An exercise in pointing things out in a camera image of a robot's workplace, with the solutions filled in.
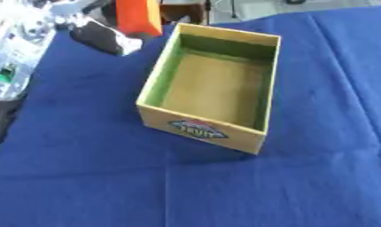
sticker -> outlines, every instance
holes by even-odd
[[[168,124],[195,138],[228,138],[219,130],[198,121],[170,121]]]

blue tablecloth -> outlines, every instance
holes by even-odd
[[[221,26],[283,36],[259,156],[142,125],[170,29],[124,58],[59,34],[0,145],[0,227],[381,226],[381,7]]]

gray floor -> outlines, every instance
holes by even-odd
[[[235,0],[235,2],[240,20],[258,19],[281,12],[304,12],[381,5],[381,0],[307,0],[306,3],[299,5],[289,5],[284,0]],[[230,0],[213,0],[211,21],[213,23],[239,21],[230,17],[230,8]]]

fruit box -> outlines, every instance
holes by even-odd
[[[148,127],[257,153],[280,36],[178,24],[136,101]]]

orange object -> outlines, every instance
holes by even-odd
[[[119,30],[124,34],[161,35],[159,4],[156,0],[117,0]]]

